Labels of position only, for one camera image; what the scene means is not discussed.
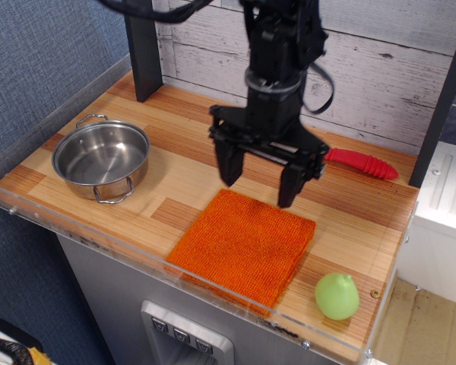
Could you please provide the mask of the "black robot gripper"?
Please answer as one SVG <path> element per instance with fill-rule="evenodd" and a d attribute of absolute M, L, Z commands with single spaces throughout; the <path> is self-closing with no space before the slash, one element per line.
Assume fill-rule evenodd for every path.
<path fill-rule="evenodd" d="M 284 166 L 278 206 L 289 208 L 303 186 L 324 172 L 329 147 L 300 122 L 305 83 L 268 90 L 249 86 L 245 107 L 210 107 L 220 178 L 232 186 L 242 175 L 244 156 L 255 154 Z"/>

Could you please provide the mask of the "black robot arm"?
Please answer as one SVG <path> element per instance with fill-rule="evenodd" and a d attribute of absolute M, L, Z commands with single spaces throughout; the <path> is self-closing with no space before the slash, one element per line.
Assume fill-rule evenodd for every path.
<path fill-rule="evenodd" d="M 278 205 L 288 208 L 306 182 L 321 177 L 329 147 L 300 121 L 306 77 L 325 52 L 328 35 L 317 1 L 243 1 L 250 60 L 244 108 L 212 106 L 220 177 L 227 186 L 242 175 L 244 156 L 255 154 L 283 166 Z"/>

